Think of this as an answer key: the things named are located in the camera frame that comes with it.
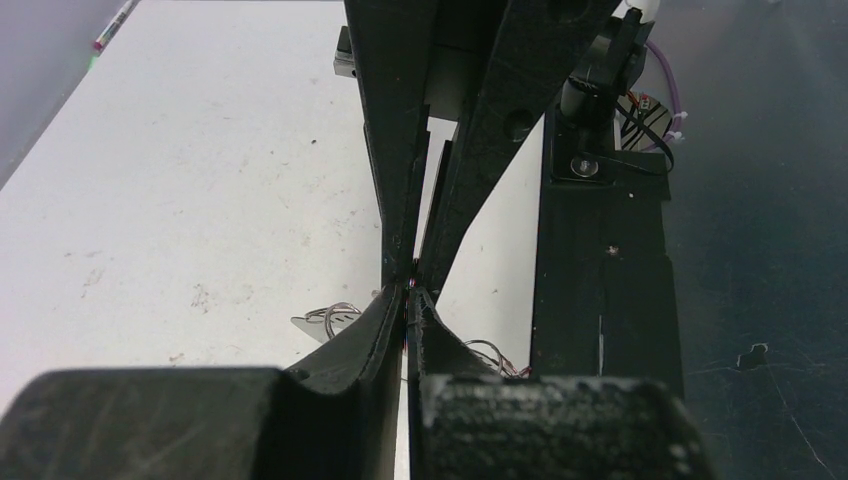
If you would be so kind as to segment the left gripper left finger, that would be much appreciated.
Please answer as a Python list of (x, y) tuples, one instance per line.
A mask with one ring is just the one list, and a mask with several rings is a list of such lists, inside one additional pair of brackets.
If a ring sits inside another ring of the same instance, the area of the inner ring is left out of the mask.
[(384, 287), (351, 326), (285, 370), (294, 478), (393, 478), (405, 301), (403, 286)]

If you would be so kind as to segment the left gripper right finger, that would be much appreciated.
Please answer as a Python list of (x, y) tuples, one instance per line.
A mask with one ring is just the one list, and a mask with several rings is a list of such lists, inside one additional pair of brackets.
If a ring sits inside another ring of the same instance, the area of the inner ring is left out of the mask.
[(409, 435), (413, 479), (502, 479), (503, 383), (442, 322), (425, 288), (409, 295)]

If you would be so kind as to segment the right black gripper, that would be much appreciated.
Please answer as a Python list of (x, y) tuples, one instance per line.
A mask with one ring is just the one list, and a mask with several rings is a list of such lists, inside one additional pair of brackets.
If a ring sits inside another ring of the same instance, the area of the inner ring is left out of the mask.
[(463, 237), (615, 1), (347, 1), (335, 67), (356, 80), (382, 224), (381, 282), (406, 285), (428, 117), (457, 122), (417, 284), (443, 291)]

